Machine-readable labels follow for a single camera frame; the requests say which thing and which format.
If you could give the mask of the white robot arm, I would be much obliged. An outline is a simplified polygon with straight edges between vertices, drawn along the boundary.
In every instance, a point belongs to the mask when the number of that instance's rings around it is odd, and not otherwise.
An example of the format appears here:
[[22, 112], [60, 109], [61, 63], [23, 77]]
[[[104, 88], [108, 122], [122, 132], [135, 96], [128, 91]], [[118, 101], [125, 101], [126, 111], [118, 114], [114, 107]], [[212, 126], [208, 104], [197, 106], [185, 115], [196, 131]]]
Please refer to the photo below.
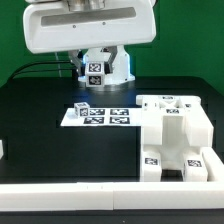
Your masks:
[[156, 0], [25, 0], [23, 29], [33, 53], [67, 52], [87, 88], [131, 83], [126, 45], [156, 36]]

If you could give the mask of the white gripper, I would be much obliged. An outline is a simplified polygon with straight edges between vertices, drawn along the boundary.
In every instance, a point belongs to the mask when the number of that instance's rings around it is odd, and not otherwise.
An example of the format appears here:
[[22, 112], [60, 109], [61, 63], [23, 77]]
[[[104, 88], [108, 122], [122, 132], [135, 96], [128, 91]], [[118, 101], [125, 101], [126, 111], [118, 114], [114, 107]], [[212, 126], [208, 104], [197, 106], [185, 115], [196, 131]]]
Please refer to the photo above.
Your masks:
[[156, 36], [155, 0], [25, 1], [29, 3], [23, 14], [27, 48], [33, 53], [69, 51], [78, 75], [85, 74], [79, 49], [106, 47], [110, 56], [104, 70], [111, 74], [116, 46], [149, 43]]

